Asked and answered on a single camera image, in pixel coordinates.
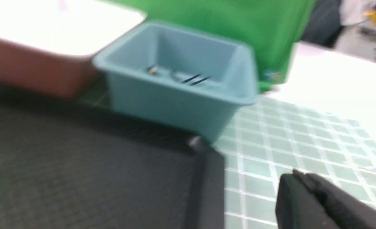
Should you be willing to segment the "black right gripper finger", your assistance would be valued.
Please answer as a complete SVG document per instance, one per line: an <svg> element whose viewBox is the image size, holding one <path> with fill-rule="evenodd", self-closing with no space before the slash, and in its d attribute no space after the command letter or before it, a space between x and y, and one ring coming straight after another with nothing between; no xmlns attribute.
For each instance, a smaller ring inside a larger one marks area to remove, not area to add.
<svg viewBox="0 0 376 229"><path fill-rule="evenodd" d="M376 229L376 210L315 173L294 169L279 181L280 229Z"/></svg>

